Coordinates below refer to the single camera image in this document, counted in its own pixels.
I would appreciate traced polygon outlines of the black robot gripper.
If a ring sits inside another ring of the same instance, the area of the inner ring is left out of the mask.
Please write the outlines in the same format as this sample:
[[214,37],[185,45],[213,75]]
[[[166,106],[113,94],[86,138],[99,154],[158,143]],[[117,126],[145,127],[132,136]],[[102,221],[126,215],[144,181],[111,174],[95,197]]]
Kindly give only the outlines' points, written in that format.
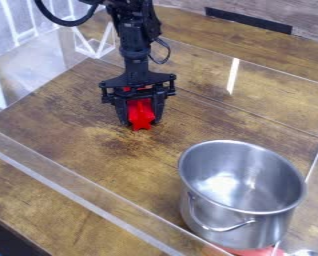
[[158,73],[150,70],[149,56],[126,56],[124,73],[99,83],[102,102],[114,104],[121,123],[130,125],[128,100],[153,98],[154,123],[162,119],[166,98],[176,95],[173,73]]

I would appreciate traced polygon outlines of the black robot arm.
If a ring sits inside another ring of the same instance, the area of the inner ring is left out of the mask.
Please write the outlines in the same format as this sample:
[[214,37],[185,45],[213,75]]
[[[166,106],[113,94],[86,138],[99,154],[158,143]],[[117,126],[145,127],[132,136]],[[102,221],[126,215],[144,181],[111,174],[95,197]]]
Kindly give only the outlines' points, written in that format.
[[153,0],[110,0],[107,12],[121,39],[125,73],[101,82],[102,102],[115,107],[125,126],[150,129],[162,119],[168,97],[176,95],[177,75],[149,68],[149,60],[162,65],[172,55],[160,38],[162,23]]

